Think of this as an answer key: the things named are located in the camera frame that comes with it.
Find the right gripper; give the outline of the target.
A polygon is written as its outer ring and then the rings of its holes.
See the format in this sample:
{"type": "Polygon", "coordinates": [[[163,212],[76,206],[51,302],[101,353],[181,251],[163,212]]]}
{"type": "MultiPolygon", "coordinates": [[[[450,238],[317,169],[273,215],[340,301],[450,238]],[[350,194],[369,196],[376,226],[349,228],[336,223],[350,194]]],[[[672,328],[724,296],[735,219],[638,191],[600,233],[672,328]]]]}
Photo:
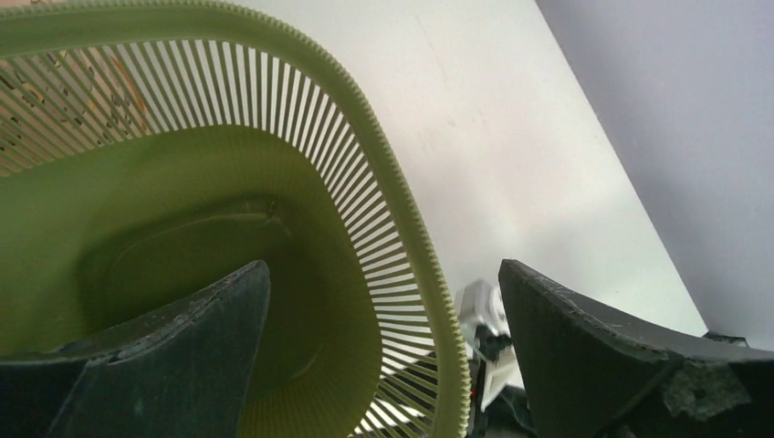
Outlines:
{"type": "Polygon", "coordinates": [[[536,437],[524,388],[510,379],[518,372],[511,344],[489,361],[479,351],[468,360],[471,371],[469,437],[536,437]]]}

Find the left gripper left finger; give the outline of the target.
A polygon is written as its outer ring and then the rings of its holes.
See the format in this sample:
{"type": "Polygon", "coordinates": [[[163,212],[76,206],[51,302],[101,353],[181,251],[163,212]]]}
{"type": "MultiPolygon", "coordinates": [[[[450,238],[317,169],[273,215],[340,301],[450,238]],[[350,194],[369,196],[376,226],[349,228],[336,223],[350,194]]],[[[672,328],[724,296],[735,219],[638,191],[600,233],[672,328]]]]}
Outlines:
{"type": "Polygon", "coordinates": [[[270,298],[253,261],[87,338],[1,360],[4,437],[235,437],[270,298]]]}

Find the orange capybara bucket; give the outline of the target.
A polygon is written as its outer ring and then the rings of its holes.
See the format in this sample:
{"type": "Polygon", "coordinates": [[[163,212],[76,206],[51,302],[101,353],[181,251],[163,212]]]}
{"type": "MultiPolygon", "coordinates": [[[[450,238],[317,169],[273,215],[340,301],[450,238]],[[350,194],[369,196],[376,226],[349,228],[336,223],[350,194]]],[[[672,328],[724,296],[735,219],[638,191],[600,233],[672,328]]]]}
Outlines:
{"type": "Polygon", "coordinates": [[[159,125],[116,48],[55,48],[1,58],[3,178],[147,136],[159,125]]]}

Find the green mesh waste bin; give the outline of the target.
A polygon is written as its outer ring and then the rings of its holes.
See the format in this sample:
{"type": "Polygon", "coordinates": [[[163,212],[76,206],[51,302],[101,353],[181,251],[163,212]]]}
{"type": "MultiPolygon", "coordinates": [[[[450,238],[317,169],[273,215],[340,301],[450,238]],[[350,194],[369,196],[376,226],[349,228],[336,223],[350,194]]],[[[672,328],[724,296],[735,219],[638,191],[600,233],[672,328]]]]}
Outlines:
{"type": "Polygon", "coordinates": [[[221,1],[5,7],[1,58],[118,49],[159,127],[1,176],[1,360],[253,261],[270,298],[235,437],[463,437],[470,378],[369,102],[292,26],[221,1]]]}

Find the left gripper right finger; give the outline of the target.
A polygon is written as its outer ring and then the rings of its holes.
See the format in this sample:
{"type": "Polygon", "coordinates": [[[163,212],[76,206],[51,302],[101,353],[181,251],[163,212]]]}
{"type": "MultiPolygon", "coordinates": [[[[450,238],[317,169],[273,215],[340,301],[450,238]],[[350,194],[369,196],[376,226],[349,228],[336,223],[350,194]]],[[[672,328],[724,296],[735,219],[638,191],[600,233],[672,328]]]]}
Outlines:
{"type": "Polygon", "coordinates": [[[773,354],[678,332],[514,259],[498,280],[539,437],[770,437],[773,354]]]}

